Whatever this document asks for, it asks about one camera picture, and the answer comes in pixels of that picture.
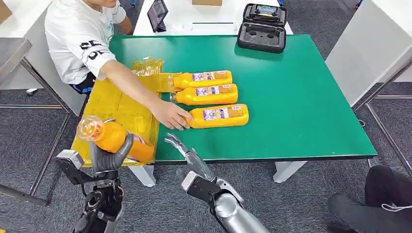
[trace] black shoe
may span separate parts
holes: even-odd
[[[356,230],[343,224],[328,224],[327,229],[332,233],[357,233]]]

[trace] yellow bottle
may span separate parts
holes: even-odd
[[[245,125],[249,120],[249,112],[245,104],[231,104],[210,108],[195,108],[189,112],[193,120],[188,121],[190,127],[214,128]]]
[[[173,77],[175,88],[186,89],[188,87],[214,86],[232,83],[232,73],[229,70],[204,72],[204,73],[183,73]]]
[[[186,105],[230,104],[238,101],[238,87],[224,84],[207,87],[188,87],[176,94],[171,93],[172,101]]]
[[[83,117],[77,126],[80,139],[93,141],[101,149],[116,153],[126,140],[127,131],[122,125],[110,121],[103,123],[97,116]],[[155,147],[147,140],[134,134],[133,146],[127,157],[145,164],[154,161]]]

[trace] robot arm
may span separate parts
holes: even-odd
[[[233,186],[213,175],[194,149],[186,146],[173,134],[168,133],[165,142],[172,144],[188,162],[190,172],[182,181],[184,191],[207,202],[210,212],[228,233],[269,233],[263,224],[243,208],[243,198]]]
[[[122,147],[115,154],[109,153],[90,143],[90,157],[94,176],[80,171],[83,159],[74,150],[63,150],[56,162],[72,184],[80,184],[85,200],[85,208],[73,230],[74,233],[113,233],[117,222],[123,217],[123,195],[118,169],[133,144],[133,135],[128,134]],[[93,191],[88,195],[85,183],[93,183]]]

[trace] person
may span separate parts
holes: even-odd
[[[328,200],[328,207],[341,223],[339,231],[359,233],[412,232],[412,180],[386,166],[369,169],[365,204],[341,194]]]
[[[184,118],[192,120],[192,116],[187,111],[161,100],[110,52],[114,23],[126,34],[133,34],[118,0],[52,1],[45,18],[45,34],[62,81],[79,94],[89,94],[96,78],[108,78],[169,129],[189,128]]]

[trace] black cable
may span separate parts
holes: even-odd
[[[87,194],[86,194],[86,191],[85,191],[85,184],[84,184],[84,183],[81,183],[81,184],[80,184],[80,187],[82,187],[82,193],[83,193],[83,195],[84,195],[85,197],[87,197]]]
[[[223,228],[223,230],[224,230],[226,233],[230,233],[230,232],[227,230],[227,228],[223,225],[223,223],[220,221],[219,217],[218,217],[217,214],[216,214],[216,211],[215,211],[215,195],[212,196],[212,201],[209,203],[209,206],[210,206],[210,209],[209,209],[210,213],[215,217],[215,219],[217,220],[217,222],[219,222],[219,225]]]

